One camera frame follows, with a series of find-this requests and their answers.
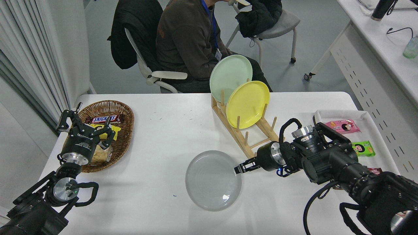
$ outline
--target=green snack package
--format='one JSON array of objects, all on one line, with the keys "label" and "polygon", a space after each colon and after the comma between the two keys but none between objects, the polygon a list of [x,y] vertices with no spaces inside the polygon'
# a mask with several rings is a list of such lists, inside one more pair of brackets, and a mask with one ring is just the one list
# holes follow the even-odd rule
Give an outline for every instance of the green snack package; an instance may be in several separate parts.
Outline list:
[{"label": "green snack package", "polygon": [[374,156],[376,155],[375,151],[373,150],[370,141],[363,141],[363,142],[352,142],[353,149],[356,151],[357,156]]}]

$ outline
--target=black thermos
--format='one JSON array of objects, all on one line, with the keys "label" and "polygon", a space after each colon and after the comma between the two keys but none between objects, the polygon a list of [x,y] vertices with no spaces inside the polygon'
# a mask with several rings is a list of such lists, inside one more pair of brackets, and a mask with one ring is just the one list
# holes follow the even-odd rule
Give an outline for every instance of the black thermos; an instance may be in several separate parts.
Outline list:
[{"label": "black thermos", "polygon": [[372,19],[376,21],[382,20],[389,8],[396,0],[380,0],[372,14]]}]

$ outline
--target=black jacket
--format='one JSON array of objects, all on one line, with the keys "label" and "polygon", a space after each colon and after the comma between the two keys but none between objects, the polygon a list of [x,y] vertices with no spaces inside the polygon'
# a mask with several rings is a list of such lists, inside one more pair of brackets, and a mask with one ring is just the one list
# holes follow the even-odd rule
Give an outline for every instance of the black jacket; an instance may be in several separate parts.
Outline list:
[{"label": "black jacket", "polygon": [[235,17],[244,38],[251,38],[273,27],[282,14],[281,0],[247,0],[252,11],[240,12]]},{"label": "black jacket", "polygon": [[119,0],[113,18],[110,48],[115,63],[128,69],[137,63],[136,53],[126,37],[125,28],[152,70],[161,70],[155,52],[157,26],[163,9],[157,0]]}]

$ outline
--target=plate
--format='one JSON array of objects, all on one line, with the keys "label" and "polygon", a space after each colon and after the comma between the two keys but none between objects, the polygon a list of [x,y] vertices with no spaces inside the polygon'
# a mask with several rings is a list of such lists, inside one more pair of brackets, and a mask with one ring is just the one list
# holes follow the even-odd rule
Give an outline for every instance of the plate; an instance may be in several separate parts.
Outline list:
[{"label": "plate", "polygon": [[224,103],[234,90],[240,85],[252,79],[252,67],[250,61],[242,55],[231,55],[223,58],[212,70],[209,80],[210,91],[216,101],[222,102],[222,90],[224,90]]},{"label": "plate", "polygon": [[186,172],[186,189],[200,208],[220,211],[231,206],[241,192],[241,174],[236,174],[234,160],[216,150],[197,155]]},{"label": "plate", "polygon": [[266,84],[250,81],[239,86],[227,103],[227,119],[233,128],[237,128],[240,116],[240,129],[254,125],[263,115],[264,105],[270,101],[270,92]]}]

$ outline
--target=wicker basket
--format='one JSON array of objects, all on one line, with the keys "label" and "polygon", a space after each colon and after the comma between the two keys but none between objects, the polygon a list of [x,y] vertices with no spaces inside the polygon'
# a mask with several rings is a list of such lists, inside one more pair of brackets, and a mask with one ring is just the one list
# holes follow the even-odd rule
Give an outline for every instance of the wicker basket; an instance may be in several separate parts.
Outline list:
[{"label": "wicker basket", "polygon": [[123,114],[125,120],[120,124],[112,124],[114,126],[120,127],[121,130],[117,133],[117,140],[112,142],[113,150],[110,161],[84,165],[82,172],[89,173],[101,171],[115,164],[117,161],[119,161],[119,159],[123,157],[129,147],[132,137],[134,115],[132,109],[129,108],[129,106],[116,100],[99,101],[85,107],[80,111],[79,116],[84,123],[86,122],[87,117],[94,118],[116,114]]}]

